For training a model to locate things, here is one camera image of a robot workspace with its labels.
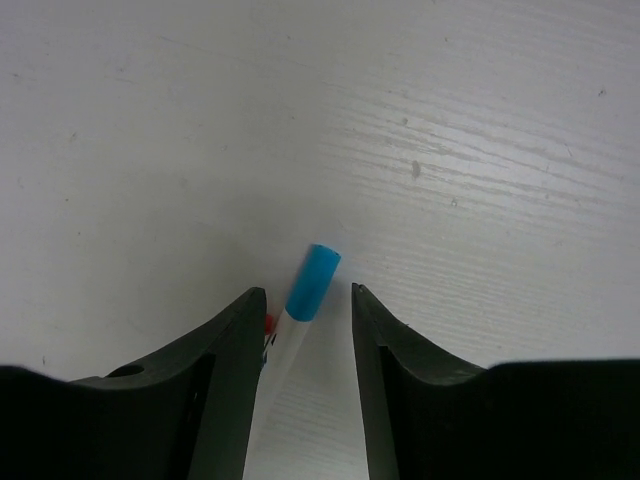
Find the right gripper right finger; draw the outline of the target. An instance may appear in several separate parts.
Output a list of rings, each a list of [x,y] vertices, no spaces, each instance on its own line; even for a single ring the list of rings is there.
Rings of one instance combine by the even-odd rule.
[[[364,285],[352,336],[373,479],[635,479],[635,359],[482,368],[399,321]]]

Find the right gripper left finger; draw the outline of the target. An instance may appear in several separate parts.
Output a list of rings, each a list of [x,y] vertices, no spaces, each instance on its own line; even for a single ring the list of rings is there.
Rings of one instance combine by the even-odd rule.
[[[262,365],[266,295],[104,377],[1,369],[5,479],[239,479]]]

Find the red cap white marker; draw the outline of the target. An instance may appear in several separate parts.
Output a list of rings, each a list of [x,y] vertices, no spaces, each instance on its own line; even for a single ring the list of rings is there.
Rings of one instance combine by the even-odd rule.
[[[274,317],[270,314],[267,314],[265,317],[265,328],[264,328],[264,334],[266,336],[269,336],[272,334],[274,330],[274,324],[275,324]]]

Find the blue cap white marker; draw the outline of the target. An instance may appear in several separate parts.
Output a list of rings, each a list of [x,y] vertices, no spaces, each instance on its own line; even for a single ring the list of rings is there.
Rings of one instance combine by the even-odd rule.
[[[245,465],[251,464],[268,414],[284,386],[307,332],[329,290],[341,255],[313,244],[300,266],[281,313],[274,320],[262,352]]]

